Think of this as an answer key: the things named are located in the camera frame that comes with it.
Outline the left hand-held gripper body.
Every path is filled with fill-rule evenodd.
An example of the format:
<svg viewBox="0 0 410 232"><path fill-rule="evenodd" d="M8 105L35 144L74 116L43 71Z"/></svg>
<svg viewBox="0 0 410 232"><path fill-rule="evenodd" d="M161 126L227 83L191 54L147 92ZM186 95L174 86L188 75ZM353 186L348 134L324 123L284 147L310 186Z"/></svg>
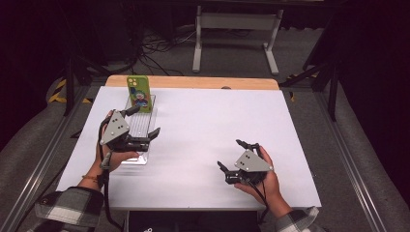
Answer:
<svg viewBox="0 0 410 232"><path fill-rule="evenodd" d="M105 129L100 138L100 144L106 145L114 152L147 152L151 140L148 137L133 137L130 126L125 120L125 110L114 110L103 121Z"/></svg>

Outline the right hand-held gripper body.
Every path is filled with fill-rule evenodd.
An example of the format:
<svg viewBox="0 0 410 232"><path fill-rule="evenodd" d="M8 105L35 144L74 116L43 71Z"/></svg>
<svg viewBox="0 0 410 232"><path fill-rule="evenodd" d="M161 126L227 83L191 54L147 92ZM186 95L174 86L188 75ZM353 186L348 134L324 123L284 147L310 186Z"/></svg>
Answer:
<svg viewBox="0 0 410 232"><path fill-rule="evenodd" d="M237 170L229 170L224 174L228 185L237 183L258 185L265 179L268 171L274 170L274 167L263 159L260 145L258 143L249 145L250 150L245 149L234 163Z"/></svg>

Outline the clear plastic packaging tray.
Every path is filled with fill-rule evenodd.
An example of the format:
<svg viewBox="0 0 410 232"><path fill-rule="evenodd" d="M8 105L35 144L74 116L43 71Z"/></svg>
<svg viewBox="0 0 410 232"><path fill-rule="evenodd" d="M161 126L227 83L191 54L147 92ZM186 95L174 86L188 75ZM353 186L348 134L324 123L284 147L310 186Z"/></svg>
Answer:
<svg viewBox="0 0 410 232"><path fill-rule="evenodd" d="M133 137L146 137L149 132L156 129L156 119L158 109L156 108L156 96L152 95L153 109L151 112L137 112L125 118L130 126L130 135ZM127 165L145 165L148 162L150 152L139 152L137 159L124 161Z"/></svg>

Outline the green cartoon phone case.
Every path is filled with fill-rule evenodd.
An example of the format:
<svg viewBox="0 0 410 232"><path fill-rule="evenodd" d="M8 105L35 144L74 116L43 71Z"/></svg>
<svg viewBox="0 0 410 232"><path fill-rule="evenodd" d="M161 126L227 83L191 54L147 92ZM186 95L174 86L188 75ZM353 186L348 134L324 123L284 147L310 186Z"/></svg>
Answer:
<svg viewBox="0 0 410 232"><path fill-rule="evenodd" d="M153 104L148 77L146 75L129 75L127 85L132 106L138 106L140 112L151 112Z"/></svg>

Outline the person's left hand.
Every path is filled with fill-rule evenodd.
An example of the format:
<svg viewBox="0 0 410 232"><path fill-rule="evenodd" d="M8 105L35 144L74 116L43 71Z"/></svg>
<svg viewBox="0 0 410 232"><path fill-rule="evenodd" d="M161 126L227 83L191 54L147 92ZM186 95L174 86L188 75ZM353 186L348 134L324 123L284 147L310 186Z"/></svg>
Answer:
<svg viewBox="0 0 410 232"><path fill-rule="evenodd" d="M106 145L101 145L100 140L97 141L96 146L96 158L92 164L93 173L95 175L100 175L103 173L101 168L101 163L103 161L103 157L110 152L110 149ZM109 163L109 171L112 172L117 169L120 164L125 160L136 159L139 157L139 154L134 151L130 152L113 152L111 155L110 163Z"/></svg>

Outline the person's right hand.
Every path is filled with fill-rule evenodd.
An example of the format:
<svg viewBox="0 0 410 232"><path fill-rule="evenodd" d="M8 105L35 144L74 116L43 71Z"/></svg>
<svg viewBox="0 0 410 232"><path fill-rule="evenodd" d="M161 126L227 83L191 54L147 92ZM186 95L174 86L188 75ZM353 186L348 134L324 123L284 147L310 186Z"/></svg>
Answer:
<svg viewBox="0 0 410 232"><path fill-rule="evenodd" d="M267 172L263 182L256 188L244 184L235 184L234 187L253 196L260 203L267 202L269 206L275 206L281 200L278 176L273 170Z"/></svg>

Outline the white board cover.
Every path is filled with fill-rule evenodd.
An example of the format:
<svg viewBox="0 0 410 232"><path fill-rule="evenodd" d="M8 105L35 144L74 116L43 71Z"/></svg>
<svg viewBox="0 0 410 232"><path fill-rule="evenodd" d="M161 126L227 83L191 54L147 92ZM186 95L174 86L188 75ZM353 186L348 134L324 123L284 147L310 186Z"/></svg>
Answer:
<svg viewBox="0 0 410 232"><path fill-rule="evenodd" d="M280 191L294 208L321 204L280 91L154 88L155 126L144 165L110 175L109 204L124 211L259 210L261 204L224 181L239 140L270 154Z"/></svg>

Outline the black clothing with white print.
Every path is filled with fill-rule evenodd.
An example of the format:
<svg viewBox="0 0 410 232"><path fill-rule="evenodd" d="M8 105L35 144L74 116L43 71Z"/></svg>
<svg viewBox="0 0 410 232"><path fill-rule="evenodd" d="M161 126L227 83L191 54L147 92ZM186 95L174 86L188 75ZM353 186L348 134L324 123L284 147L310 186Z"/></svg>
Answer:
<svg viewBox="0 0 410 232"><path fill-rule="evenodd" d="M148 212L129 215L129 232L261 232L257 213Z"/></svg>

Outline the black tripod stand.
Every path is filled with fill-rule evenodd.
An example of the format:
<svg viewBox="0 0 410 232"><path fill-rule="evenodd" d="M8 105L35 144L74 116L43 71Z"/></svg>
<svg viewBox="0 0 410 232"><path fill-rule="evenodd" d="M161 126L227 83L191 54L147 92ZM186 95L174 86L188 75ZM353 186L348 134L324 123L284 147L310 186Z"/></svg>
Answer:
<svg viewBox="0 0 410 232"><path fill-rule="evenodd" d="M80 86L89 86L92 82L92 72L96 74L110 75L110 71L95 62L79 55L70 55L66 62L66 110L64 115L68 116L74 107L74 81Z"/></svg>
<svg viewBox="0 0 410 232"><path fill-rule="evenodd" d="M337 101L337 84L338 84L338 63L324 63L307 69L299 74L292 74L284 82L281 82L279 88L290 88L298 82L316 75L310 83L313 92L323 92L327 85L329 87L329 97L327 101L327 111L330 118L335 122L336 119L336 101Z"/></svg>

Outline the yellow black hazard tape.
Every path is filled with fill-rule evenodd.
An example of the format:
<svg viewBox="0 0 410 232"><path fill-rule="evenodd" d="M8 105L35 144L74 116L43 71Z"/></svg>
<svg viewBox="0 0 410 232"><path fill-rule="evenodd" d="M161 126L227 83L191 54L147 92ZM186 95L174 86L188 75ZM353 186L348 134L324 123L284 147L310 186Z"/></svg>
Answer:
<svg viewBox="0 0 410 232"><path fill-rule="evenodd" d="M54 91L48 99L48 102L66 103L67 99L61 95L63 88L66 86L67 80L62 78L58 81Z"/></svg>

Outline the wooden table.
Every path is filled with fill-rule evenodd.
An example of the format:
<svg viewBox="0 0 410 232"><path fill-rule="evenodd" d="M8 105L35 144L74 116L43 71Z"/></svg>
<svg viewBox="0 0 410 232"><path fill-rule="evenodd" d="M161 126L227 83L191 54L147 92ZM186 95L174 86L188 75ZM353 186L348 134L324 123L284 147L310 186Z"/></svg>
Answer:
<svg viewBox="0 0 410 232"><path fill-rule="evenodd" d="M231 90L278 90L278 83L267 78L148 75L151 88L194 88Z"/></svg>

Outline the white metal stand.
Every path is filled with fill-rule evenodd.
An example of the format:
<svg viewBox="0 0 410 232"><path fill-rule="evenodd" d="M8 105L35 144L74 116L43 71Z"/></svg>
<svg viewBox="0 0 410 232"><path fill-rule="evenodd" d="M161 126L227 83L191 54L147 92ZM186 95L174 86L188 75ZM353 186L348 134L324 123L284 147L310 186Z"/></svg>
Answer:
<svg viewBox="0 0 410 232"><path fill-rule="evenodd" d="M274 57L273 47L282 20L283 10L274 14L232 14L204 13L202 7L196 8L195 48L193 53L192 71L199 73L201 68L203 29L235 29L270 31L270 39L263 44L265 56L272 75L278 75L278 65Z"/></svg>

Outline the aluminium rail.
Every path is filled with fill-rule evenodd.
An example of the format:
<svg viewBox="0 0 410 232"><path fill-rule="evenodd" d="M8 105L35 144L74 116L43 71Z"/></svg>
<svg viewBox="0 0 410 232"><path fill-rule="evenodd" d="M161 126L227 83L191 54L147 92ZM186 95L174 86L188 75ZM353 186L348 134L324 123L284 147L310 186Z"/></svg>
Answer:
<svg viewBox="0 0 410 232"><path fill-rule="evenodd" d="M325 118L326 125L328 126L332 137L336 141L341 162L366 215L366 220L368 221L372 232L387 232L386 226L376 209L372 197L370 196L366 183L352 158L347 143L344 140L337 123L332 120L328 112L328 105L325 97L321 93L314 93L314 96L321 113Z"/></svg>
<svg viewBox="0 0 410 232"><path fill-rule="evenodd" d="M4 224L0 227L0 232L15 232L18 225L24 221L25 215L29 213L30 204L34 199L41 182L43 181L44 175L48 170L51 161L55 157L56 149L59 147L65 131L67 130L73 116L80 107L82 100L86 96L89 89L89 86L79 87L77 92L74 94L73 102L71 104L67 104L67 106L71 109L67 115L60 120L56 131L52 134L42 156L40 157L40 160L37 162L33 173L25 182L21 194L18 196L18 199L10 210Z"/></svg>

